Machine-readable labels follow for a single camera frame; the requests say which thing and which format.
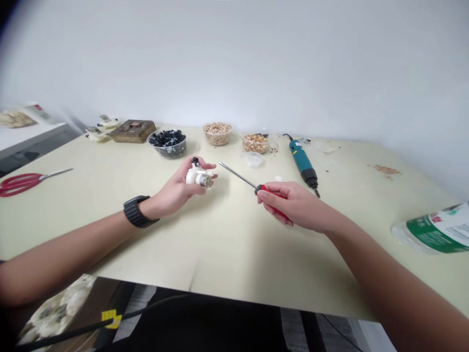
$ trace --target screwdriver shaft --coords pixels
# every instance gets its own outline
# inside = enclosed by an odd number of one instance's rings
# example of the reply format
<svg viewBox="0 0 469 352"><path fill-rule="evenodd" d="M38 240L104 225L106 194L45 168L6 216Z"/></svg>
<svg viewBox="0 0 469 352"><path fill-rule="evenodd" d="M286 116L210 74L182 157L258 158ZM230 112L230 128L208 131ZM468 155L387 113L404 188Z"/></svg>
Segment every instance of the screwdriver shaft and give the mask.
<svg viewBox="0 0 469 352"><path fill-rule="evenodd" d="M238 176L240 179L242 179L244 182L246 183L249 183L251 186L253 186L254 188L257 189L257 186L251 182L249 182L247 179L245 179L243 176L241 176L240 174L238 174L236 171L230 169L228 166L226 166L225 164L223 164L221 161L218 162L221 166L223 166L225 169L227 169L229 172L235 174L236 176Z"/></svg>

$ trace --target green label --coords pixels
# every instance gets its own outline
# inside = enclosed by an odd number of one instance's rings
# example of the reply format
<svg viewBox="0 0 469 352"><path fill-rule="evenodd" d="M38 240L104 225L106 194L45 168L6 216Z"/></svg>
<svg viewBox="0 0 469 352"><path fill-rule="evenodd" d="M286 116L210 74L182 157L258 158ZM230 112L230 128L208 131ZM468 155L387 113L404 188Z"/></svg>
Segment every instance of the green label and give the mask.
<svg viewBox="0 0 469 352"><path fill-rule="evenodd" d="M407 221L407 228L420 241L442 253L456 253L469 250L469 247L456 242L438 230L428 215Z"/></svg>

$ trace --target bottle label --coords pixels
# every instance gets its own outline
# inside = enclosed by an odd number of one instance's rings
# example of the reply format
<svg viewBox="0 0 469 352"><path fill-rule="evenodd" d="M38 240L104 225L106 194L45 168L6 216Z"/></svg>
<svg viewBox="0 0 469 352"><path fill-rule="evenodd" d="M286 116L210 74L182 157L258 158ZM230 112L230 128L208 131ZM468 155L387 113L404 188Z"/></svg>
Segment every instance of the bottle label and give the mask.
<svg viewBox="0 0 469 352"><path fill-rule="evenodd" d="M407 221L409 231L443 253L469 250L469 202Z"/></svg>

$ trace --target brown box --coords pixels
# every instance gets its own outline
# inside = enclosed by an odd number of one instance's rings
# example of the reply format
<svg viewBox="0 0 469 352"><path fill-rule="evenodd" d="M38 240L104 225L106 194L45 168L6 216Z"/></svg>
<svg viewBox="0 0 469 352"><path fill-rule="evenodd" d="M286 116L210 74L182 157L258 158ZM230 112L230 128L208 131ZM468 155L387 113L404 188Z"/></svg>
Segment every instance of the brown box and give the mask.
<svg viewBox="0 0 469 352"><path fill-rule="evenodd" d="M156 131L153 121L127 120L113 130L109 136L117 143L144 143Z"/></svg>

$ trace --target red screwdriver handle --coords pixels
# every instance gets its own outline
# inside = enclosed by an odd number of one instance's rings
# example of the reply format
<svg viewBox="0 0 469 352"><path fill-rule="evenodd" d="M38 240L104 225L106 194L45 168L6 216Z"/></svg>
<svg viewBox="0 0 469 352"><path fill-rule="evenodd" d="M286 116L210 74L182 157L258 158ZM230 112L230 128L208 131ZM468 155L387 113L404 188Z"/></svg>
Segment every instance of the red screwdriver handle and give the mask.
<svg viewBox="0 0 469 352"><path fill-rule="evenodd" d="M264 185L260 185L260 186L257 188L257 191L266 191L266 192L269 192L269 193L272 193L272 194L276 195L277 197L286 199L284 196L270 191L270 190L267 189L267 187L264 186ZM283 217L286 218L288 221L291 221L291 220L288 218L288 216L286 216L284 213L282 213L282 212L281 212L280 210L278 210L277 208L272 207L272 209L273 209L277 214L279 214L280 216L283 216Z"/></svg>

